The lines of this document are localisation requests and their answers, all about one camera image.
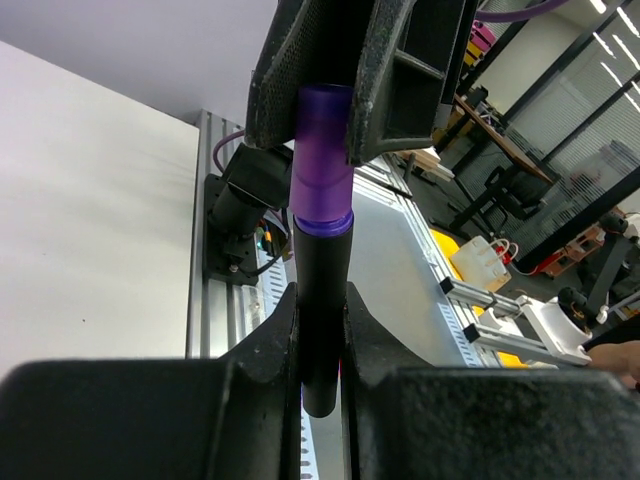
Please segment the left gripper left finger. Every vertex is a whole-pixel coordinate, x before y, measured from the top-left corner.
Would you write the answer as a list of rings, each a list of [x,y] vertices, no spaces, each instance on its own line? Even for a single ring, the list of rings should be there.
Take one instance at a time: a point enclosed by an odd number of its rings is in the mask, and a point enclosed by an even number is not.
[[[223,374],[206,479],[298,479],[301,474],[297,284],[273,313],[213,362]]]

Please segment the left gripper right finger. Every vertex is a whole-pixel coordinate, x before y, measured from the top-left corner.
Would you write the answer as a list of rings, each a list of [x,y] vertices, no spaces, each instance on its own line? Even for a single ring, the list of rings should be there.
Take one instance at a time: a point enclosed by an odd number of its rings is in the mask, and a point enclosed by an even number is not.
[[[430,364],[370,313],[352,282],[346,289],[343,337],[345,477],[438,479],[440,453],[419,398]]]

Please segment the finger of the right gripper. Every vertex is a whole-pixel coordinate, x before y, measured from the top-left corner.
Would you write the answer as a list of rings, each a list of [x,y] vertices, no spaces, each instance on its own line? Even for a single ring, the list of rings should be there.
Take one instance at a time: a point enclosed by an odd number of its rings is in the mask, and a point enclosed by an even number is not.
[[[298,91],[353,86],[372,1],[287,0],[277,5],[252,73],[245,142],[269,149],[294,137]]]
[[[346,147],[351,165],[432,145],[452,104],[476,1],[375,1],[359,58]]]

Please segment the purple highlighter cap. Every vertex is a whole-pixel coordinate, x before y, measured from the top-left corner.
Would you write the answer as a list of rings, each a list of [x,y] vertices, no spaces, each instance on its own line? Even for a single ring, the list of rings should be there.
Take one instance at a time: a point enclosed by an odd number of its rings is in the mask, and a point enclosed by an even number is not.
[[[353,91],[332,84],[299,90],[289,205],[307,223],[329,223],[352,212],[354,168],[346,131]]]

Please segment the black purple highlighter pen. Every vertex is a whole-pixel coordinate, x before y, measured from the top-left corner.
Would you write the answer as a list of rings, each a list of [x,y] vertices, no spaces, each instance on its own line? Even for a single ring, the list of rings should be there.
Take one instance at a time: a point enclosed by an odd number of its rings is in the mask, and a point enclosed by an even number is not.
[[[336,404],[352,237],[352,226],[332,230],[294,220],[303,407],[316,418]]]

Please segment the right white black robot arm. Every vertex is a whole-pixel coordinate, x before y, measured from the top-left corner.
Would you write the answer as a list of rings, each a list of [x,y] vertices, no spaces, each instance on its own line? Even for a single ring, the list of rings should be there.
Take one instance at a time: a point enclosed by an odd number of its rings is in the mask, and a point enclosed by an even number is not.
[[[451,105],[473,1],[281,1],[251,76],[241,145],[214,219],[269,209],[335,237],[353,224],[355,170],[427,147]]]

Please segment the person hand at edge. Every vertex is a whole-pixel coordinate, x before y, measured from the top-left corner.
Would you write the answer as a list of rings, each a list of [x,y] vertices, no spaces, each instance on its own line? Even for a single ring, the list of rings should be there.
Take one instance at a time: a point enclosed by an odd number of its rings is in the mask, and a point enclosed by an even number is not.
[[[587,355],[589,366],[614,373],[629,388],[639,387],[639,341],[621,344],[601,344],[591,348]]]

